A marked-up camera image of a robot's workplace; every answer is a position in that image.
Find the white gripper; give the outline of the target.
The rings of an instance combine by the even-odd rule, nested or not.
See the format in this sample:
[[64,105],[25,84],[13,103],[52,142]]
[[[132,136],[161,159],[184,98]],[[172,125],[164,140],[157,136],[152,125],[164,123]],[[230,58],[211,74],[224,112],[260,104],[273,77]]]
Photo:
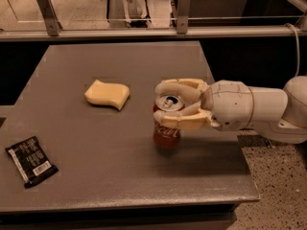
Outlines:
[[163,80],[155,87],[155,94],[177,95],[190,104],[179,111],[153,113],[159,124],[169,128],[199,130],[212,126],[218,131],[235,131],[247,126],[253,112],[251,90],[240,81],[220,80],[209,86],[200,79]]

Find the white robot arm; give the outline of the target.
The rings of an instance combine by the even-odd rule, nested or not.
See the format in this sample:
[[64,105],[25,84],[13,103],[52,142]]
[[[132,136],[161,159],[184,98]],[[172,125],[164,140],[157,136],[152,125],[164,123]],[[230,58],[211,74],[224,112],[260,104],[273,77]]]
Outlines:
[[240,81],[200,79],[164,80],[156,95],[175,95],[184,102],[176,111],[158,109],[154,119],[181,130],[251,129],[259,135],[289,144],[307,140],[306,78],[294,77],[281,88],[247,86]]

